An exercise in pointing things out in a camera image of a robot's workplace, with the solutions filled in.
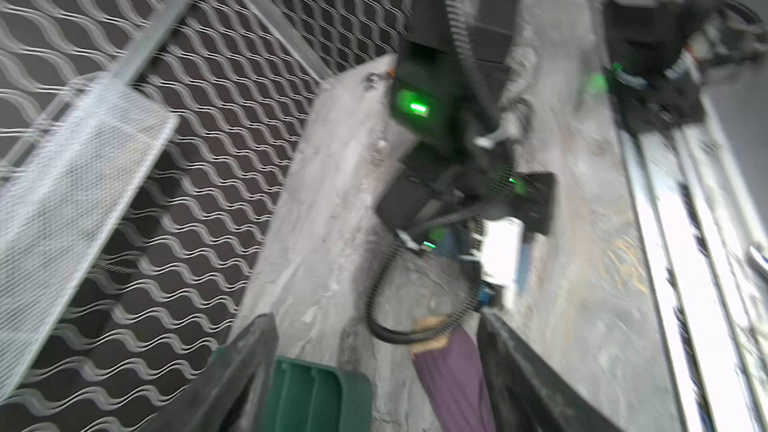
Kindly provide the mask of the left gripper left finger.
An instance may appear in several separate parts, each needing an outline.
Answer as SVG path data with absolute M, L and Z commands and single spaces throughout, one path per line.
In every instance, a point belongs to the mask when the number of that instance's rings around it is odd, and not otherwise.
M 142 431 L 258 431 L 266 416 L 279 336 L 271 313 L 255 317 L 212 356 Z

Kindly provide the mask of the green divided plastic tray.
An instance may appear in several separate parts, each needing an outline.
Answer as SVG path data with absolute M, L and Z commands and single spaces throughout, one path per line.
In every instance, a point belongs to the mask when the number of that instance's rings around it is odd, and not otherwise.
M 365 374 L 280 356 L 260 429 L 369 432 L 372 404 Z

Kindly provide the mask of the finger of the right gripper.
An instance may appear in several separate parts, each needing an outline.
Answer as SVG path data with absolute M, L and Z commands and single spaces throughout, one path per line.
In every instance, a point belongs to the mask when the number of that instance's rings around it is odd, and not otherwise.
M 524 224 L 517 218 L 483 222 L 482 269 L 484 279 L 508 288 L 516 282 Z

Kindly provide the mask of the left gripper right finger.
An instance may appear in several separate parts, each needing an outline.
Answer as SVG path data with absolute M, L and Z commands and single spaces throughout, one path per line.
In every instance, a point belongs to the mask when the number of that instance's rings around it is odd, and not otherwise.
M 497 312 L 481 312 L 477 343 L 497 430 L 620 430 L 571 388 Z

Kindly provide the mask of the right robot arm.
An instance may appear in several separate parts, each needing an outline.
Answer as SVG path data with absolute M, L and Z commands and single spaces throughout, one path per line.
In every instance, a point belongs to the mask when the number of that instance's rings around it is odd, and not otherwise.
M 556 178 L 518 173 L 500 100 L 520 0 L 417 0 L 392 72 L 390 113 L 415 138 L 380 200 L 396 251 L 434 249 L 433 232 L 513 217 L 547 234 Z M 686 47 L 718 0 L 597 0 L 609 90 L 632 134 L 700 121 Z

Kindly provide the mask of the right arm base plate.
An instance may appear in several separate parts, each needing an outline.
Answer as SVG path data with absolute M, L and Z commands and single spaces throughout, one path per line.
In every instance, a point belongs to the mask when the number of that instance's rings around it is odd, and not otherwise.
M 704 119 L 686 45 L 707 12 L 703 0 L 651 7 L 604 2 L 610 91 L 625 130 L 667 131 Z

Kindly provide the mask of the blue orange striped sock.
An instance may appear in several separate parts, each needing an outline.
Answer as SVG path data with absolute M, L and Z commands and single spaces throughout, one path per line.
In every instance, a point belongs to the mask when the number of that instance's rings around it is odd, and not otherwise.
M 452 260 L 459 260 L 462 255 L 467 254 L 477 256 L 482 265 L 483 237 L 480 240 L 480 245 L 478 247 L 472 248 L 472 244 L 477 237 L 477 234 L 471 234 L 465 229 L 448 231 L 439 241 L 433 241 L 433 244 L 436 246 L 435 252 L 440 256 L 444 256 Z M 516 282 L 512 286 L 520 293 L 524 291 L 530 281 L 531 262 L 532 247 L 530 244 L 524 242 L 523 236 Z

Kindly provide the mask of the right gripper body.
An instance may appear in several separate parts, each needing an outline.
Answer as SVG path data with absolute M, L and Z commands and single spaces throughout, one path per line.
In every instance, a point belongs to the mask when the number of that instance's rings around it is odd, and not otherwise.
M 484 171 L 473 161 L 451 162 L 425 143 L 411 148 L 401 164 L 376 205 L 379 219 L 392 231 L 469 209 L 489 220 L 519 219 L 532 233 L 550 233 L 552 172 L 518 172 L 507 164 Z

